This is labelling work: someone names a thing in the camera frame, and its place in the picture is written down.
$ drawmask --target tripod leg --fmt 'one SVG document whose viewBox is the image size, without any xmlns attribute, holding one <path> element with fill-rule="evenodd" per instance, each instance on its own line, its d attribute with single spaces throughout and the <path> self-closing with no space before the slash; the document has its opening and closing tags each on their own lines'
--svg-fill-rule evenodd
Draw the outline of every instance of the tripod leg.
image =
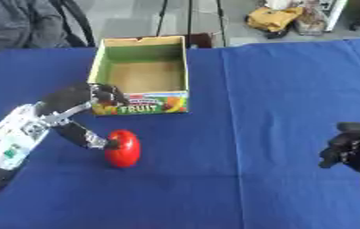
<svg viewBox="0 0 360 229">
<path fill-rule="evenodd" d="M 220 24 L 220 30 L 222 31 L 222 40 L 223 40 L 223 47 L 227 46 L 226 42 L 226 33 L 225 33 L 225 26 L 223 24 L 223 17 L 225 16 L 221 0 L 216 0 L 217 6 L 218 6 L 218 16 L 219 16 L 219 24 Z"/>
<path fill-rule="evenodd" d="M 166 10 L 167 10 L 167 1 L 168 0 L 163 0 L 162 10 L 159 13 L 160 20 L 159 20 L 159 25 L 158 25 L 158 30 L 157 30 L 157 37 L 159 37 L 160 30 L 162 30 L 162 24 L 163 24 L 163 20 L 165 18 Z"/>
<path fill-rule="evenodd" d="M 193 0 L 188 1 L 187 48 L 191 47 L 191 33 L 193 32 Z"/>
</svg>

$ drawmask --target cardboard box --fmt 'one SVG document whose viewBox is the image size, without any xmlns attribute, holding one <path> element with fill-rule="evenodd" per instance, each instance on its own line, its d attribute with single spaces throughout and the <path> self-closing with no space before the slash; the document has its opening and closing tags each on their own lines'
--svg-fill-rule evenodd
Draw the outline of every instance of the cardboard box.
<svg viewBox="0 0 360 229">
<path fill-rule="evenodd" d="M 88 83 L 116 85 L 130 100 L 129 106 L 97 104 L 96 115 L 187 112 L 184 37 L 104 39 Z"/>
</svg>

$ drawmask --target box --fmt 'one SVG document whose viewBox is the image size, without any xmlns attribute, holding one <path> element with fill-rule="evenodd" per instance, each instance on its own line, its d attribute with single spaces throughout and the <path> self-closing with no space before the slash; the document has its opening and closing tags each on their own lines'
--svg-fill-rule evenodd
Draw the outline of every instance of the box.
<svg viewBox="0 0 360 229">
<path fill-rule="evenodd" d="M 120 107 L 96 104 L 96 115 L 187 112 L 184 37 L 103 39 L 88 83 L 116 85 L 130 101 Z"/>
</svg>

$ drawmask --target person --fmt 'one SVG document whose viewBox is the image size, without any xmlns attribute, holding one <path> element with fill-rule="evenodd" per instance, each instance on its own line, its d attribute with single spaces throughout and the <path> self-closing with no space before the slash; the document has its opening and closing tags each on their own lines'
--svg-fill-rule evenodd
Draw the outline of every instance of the person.
<svg viewBox="0 0 360 229">
<path fill-rule="evenodd" d="M 0 51 L 67 46 L 62 16 L 49 0 L 0 0 Z"/>
</svg>

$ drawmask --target floor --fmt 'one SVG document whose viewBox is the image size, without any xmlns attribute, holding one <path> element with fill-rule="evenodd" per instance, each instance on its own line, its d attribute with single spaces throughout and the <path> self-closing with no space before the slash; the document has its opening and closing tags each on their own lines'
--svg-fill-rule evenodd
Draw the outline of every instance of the floor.
<svg viewBox="0 0 360 229">
<path fill-rule="evenodd" d="M 152 36 L 156 33 L 163 0 L 76 0 L 90 20 L 97 40 Z M 240 46 L 248 43 L 290 42 L 360 38 L 360 29 L 350 31 L 347 25 L 360 17 L 360 0 L 350 1 L 336 28 L 320 37 L 300 36 L 290 32 L 285 38 L 267 40 L 258 30 L 244 24 L 246 14 L 256 8 L 259 0 L 222 0 L 225 11 L 227 43 Z M 216 0 L 193 1 L 193 32 L 215 34 L 214 45 L 221 47 Z M 185 34 L 187 0 L 169 0 L 162 34 Z"/>
</svg>

